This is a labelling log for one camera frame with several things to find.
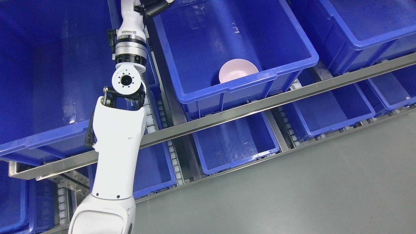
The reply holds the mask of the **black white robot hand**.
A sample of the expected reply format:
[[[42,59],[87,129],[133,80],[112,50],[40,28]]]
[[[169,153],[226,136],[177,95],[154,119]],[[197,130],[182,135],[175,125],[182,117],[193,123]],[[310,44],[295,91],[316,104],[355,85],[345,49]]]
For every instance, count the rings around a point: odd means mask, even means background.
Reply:
[[[173,3],[174,0],[140,0],[140,3],[134,6],[134,11],[144,18],[153,18],[169,9]]]

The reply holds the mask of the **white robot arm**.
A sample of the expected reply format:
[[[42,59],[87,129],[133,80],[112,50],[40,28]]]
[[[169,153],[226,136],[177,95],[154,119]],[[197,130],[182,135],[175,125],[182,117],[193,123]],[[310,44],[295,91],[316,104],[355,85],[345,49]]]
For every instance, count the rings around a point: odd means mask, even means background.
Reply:
[[[98,98],[90,120],[98,153],[93,190],[75,210],[69,234],[130,234],[134,227],[134,175],[147,113],[147,37],[140,6],[139,0],[121,1],[112,89]]]

